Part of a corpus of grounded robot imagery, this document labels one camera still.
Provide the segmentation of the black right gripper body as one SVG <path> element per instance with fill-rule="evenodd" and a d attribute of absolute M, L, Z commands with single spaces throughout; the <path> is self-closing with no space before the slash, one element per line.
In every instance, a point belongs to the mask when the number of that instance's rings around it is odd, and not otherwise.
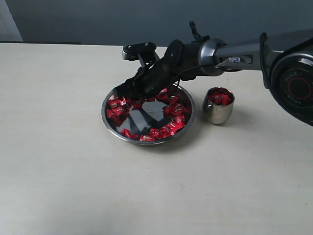
<path fill-rule="evenodd" d="M 126 99 L 151 98 L 176 81 L 181 60 L 167 59 L 156 61 L 150 68 L 137 71 L 135 76 L 114 88 L 114 95 Z"/>

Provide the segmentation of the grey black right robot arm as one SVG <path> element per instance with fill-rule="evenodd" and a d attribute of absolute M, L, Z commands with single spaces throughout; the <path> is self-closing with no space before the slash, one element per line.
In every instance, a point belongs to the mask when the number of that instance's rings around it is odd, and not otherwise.
<path fill-rule="evenodd" d="M 156 45 L 141 43 L 123 47 L 124 60 L 141 63 L 136 74 L 113 89 L 120 98 L 142 99 L 164 88 L 197 76 L 219 76 L 224 72 L 261 71 L 263 83 L 275 101 L 296 119 L 313 123 L 313 31 L 311 29 L 268 36 L 238 44 L 197 32 L 190 22 L 194 40 L 173 40 L 163 57 Z"/>

